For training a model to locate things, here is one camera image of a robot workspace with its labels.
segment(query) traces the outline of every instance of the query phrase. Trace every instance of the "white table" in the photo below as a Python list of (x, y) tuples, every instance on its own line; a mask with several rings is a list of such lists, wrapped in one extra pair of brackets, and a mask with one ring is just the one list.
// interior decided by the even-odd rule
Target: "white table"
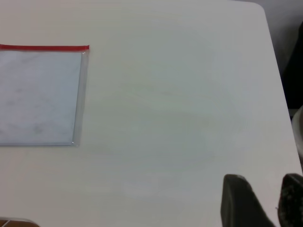
[(79, 147), (0, 148), (0, 216), (41, 227), (221, 226), (241, 174), (278, 225), (301, 173), (262, 8), (5, 1), (0, 43), (91, 45)]

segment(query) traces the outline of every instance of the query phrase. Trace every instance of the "gray wall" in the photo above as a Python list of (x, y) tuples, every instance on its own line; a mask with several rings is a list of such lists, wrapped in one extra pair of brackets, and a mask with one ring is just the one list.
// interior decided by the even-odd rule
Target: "gray wall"
[(303, 22), (303, 0), (242, 0), (261, 5), (266, 13), (280, 73), (283, 72)]

